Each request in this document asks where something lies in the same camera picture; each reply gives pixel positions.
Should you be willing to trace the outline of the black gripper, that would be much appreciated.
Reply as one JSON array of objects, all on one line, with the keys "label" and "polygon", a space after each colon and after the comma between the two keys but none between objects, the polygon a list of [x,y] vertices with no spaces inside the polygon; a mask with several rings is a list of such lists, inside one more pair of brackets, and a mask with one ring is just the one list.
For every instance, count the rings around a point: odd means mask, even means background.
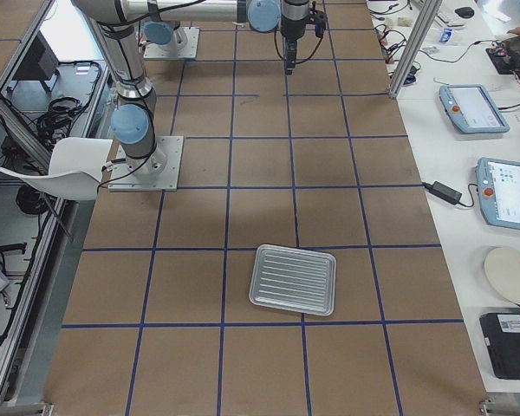
[{"label": "black gripper", "polygon": [[292,75],[296,67],[297,40],[304,36],[309,19],[309,2],[307,0],[282,0],[281,12],[284,70],[286,75]]}]

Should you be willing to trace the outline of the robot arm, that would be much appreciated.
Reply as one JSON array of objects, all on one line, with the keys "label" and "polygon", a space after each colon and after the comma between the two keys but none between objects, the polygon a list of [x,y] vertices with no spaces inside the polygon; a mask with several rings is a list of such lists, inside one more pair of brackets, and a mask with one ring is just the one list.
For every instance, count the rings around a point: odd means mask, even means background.
[{"label": "robot arm", "polygon": [[214,143],[193,140],[182,152],[185,185],[220,185],[230,174],[229,79],[234,61],[193,62],[180,56],[197,44],[200,26],[219,25],[230,48],[238,25],[276,37],[276,53],[286,75],[308,62],[297,56],[298,43],[313,24],[309,1],[76,1],[88,20],[115,78],[119,105],[111,122],[126,121],[128,105],[149,113],[150,133],[162,134],[168,122],[156,109],[169,82],[184,90],[173,100],[172,128],[179,133],[220,126]]},{"label": "robot arm", "polygon": [[144,35],[148,42],[166,47],[174,44],[183,48],[187,43],[187,36],[181,29],[179,21],[150,21],[144,25]]}]

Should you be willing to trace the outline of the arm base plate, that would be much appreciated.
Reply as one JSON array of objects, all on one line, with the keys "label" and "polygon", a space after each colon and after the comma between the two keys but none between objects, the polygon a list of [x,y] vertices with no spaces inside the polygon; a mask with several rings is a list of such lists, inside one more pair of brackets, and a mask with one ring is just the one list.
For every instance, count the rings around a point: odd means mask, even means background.
[{"label": "arm base plate", "polygon": [[148,61],[194,60],[197,55],[199,27],[179,27],[172,40],[165,45],[151,41],[144,49],[144,59]]},{"label": "arm base plate", "polygon": [[116,158],[124,159],[115,164],[107,188],[111,192],[176,191],[179,182],[183,136],[157,136],[156,150],[140,168],[141,160],[128,159],[122,146],[118,146]]}]

